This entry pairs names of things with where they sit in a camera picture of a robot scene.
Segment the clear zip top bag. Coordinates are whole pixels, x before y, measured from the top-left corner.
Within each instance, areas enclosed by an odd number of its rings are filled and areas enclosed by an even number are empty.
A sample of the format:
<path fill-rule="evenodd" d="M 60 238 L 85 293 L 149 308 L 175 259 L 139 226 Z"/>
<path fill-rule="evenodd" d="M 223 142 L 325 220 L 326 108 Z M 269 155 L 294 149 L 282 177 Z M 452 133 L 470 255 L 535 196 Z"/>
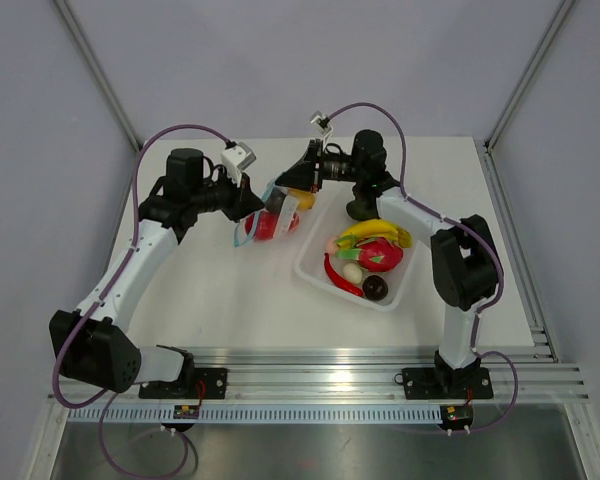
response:
<path fill-rule="evenodd" d="M 250 243 L 280 240 L 293 233 L 304 214 L 316 202 L 314 193 L 277 186 L 271 181 L 261 200 L 264 207 L 248 215 L 235 227 L 233 245 L 238 248 Z"/>

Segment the red apple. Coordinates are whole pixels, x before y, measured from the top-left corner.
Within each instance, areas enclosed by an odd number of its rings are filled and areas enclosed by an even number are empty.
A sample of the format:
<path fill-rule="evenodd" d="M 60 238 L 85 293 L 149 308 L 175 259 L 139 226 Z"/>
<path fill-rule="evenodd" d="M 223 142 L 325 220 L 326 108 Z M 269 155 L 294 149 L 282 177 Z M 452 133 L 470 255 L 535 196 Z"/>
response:
<path fill-rule="evenodd" d="M 267 210 L 261 210 L 249 215 L 244 223 L 245 233 L 251 236 L 253 241 L 264 242 L 274 238 L 278 215 L 273 215 Z"/>

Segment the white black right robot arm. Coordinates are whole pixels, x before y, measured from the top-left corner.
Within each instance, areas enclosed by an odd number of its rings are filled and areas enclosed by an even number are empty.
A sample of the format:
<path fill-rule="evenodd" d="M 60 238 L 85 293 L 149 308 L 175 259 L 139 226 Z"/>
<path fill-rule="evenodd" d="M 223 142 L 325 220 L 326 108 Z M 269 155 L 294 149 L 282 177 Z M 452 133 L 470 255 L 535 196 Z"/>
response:
<path fill-rule="evenodd" d="M 417 240 L 431 255 L 435 290 L 445 304 L 443 339 L 434 364 L 402 372 L 408 399 L 489 399 L 490 379 L 476 350 L 481 313 L 503 293 L 503 267 L 487 221 L 472 215 L 454 220 L 407 194 L 388 171 L 384 139 L 362 130 L 349 152 L 321 139 L 275 181 L 283 188 L 316 193 L 324 182 L 347 182 L 353 198 L 347 215 L 360 224 L 396 227 L 399 238 Z"/>

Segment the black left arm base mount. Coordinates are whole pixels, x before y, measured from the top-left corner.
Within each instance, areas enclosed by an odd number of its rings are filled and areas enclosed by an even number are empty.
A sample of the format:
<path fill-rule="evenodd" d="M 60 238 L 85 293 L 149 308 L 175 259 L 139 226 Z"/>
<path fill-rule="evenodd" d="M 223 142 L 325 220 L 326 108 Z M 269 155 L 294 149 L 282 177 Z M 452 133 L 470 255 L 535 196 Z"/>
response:
<path fill-rule="evenodd" d="M 172 382 L 153 381 L 139 388 L 139 397 L 150 400 L 223 400 L 229 370 L 194 367 Z"/>

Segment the yellow orange fruit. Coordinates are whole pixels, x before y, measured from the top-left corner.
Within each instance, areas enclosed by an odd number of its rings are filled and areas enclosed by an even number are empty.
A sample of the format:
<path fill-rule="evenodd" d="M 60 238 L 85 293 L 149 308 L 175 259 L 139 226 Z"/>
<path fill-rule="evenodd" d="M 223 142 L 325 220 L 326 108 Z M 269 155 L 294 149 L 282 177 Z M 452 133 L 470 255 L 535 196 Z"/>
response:
<path fill-rule="evenodd" d="M 290 196 L 297 200 L 296 209 L 298 211 L 305 212 L 311 210 L 315 204 L 316 198 L 315 195 L 311 192 L 298 189 L 290 189 L 288 193 Z"/>

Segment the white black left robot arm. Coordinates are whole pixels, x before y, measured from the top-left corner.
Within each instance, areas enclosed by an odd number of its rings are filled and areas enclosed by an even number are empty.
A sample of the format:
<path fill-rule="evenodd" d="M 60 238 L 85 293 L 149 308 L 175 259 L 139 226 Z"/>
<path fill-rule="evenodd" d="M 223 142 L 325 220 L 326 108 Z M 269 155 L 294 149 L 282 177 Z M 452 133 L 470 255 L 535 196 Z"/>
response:
<path fill-rule="evenodd" d="M 243 143 L 232 143 L 210 176 L 203 152 L 178 148 L 144 201 L 133 203 L 133 231 L 125 249 L 72 311 L 57 311 L 49 330 L 56 355 L 52 386 L 62 377 L 103 391 L 123 393 L 136 384 L 161 382 L 175 398 L 195 388 L 190 354 L 175 347 L 138 347 L 127 332 L 157 270 L 204 213 L 220 211 L 239 222 L 262 209 L 245 170 L 256 160 Z"/>

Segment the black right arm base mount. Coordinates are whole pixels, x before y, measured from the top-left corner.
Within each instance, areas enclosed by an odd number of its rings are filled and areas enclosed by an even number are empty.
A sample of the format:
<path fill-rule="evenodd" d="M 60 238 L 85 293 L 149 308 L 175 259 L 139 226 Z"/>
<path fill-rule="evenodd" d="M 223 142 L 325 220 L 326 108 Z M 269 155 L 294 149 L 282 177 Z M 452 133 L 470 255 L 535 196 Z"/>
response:
<path fill-rule="evenodd" d="M 443 373 L 434 367 L 404 368 L 393 377 L 407 400 L 491 400 L 494 391 L 489 370 Z"/>

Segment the orange red tomato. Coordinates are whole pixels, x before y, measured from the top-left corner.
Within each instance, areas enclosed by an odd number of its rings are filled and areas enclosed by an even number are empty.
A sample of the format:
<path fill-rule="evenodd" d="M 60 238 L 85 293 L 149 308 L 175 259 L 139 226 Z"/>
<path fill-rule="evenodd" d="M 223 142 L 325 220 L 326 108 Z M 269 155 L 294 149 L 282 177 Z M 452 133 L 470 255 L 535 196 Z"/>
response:
<path fill-rule="evenodd" d="M 278 231 L 286 234 L 296 229 L 300 222 L 300 215 L 294 211 L 293 213 L 287 212 L 284 215 L 280 215 L 278 220 Z"/>

